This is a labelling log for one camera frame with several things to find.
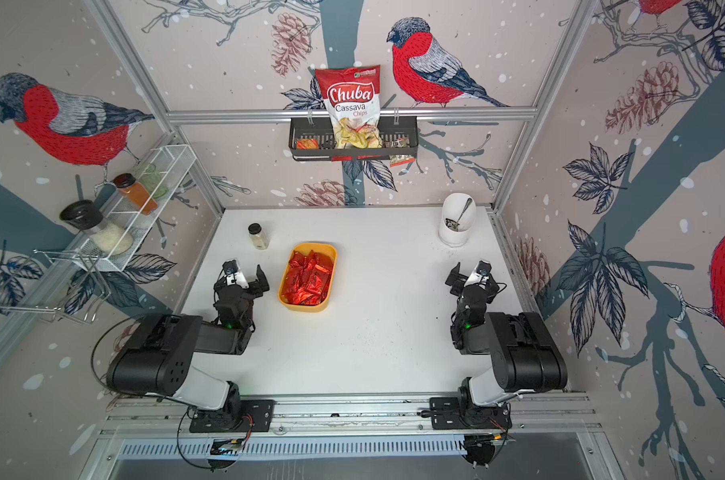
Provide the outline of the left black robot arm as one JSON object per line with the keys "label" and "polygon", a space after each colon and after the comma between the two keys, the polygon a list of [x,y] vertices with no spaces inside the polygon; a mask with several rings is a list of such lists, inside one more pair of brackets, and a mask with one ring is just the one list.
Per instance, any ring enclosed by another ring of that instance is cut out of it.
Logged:
{"label": "left black robot arm", "polygon": [[240,389],[232,381],[218,379],[192,365],[196,353],[242,355],[254,323],[254,300],[270,291],[262,268],[246,279],[240,264],[222,264],[214,282],[216,318],[200,315],[148,314],[106,372],[106,387],[134,396],[168,398],[200,411],[242,415]]}

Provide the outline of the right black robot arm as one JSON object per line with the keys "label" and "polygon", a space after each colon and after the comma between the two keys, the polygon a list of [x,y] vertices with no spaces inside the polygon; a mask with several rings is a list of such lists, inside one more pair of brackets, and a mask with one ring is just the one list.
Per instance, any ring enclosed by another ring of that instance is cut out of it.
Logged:
{"label": "right black robot arm", "polygon": [[488,310],[504,290],[490,263],[479,261],[468,275],[456,265],[446,286],[457,298],[450,326],[454,348],[464,356],[491,360],[486,372],[466,378],[459,387],[460,413],[500,408],[524,394],[565,389],[566,362],[542,316]]}

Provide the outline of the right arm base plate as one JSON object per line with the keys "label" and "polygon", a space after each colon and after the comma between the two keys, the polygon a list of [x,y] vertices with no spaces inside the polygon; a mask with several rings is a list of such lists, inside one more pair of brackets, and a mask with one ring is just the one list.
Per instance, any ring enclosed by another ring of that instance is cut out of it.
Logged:
{"label": "right arm base plate", "polygon": [[456,396],[432,397],[429,407],[420,412],[434,430],[507,431],[512,428],[510,410],[505,407],[478,407]]}

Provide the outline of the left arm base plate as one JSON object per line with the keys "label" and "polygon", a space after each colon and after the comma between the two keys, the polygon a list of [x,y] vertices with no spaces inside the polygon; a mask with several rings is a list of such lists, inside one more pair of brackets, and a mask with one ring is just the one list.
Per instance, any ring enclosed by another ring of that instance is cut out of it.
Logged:
{"label": "left arm base plate", "polygon": [[190,433],[264,433],[270,430],[276,401],[272,399],[240,400],[236,409],[226,405],[216,411],[196,410],[192,414]]}

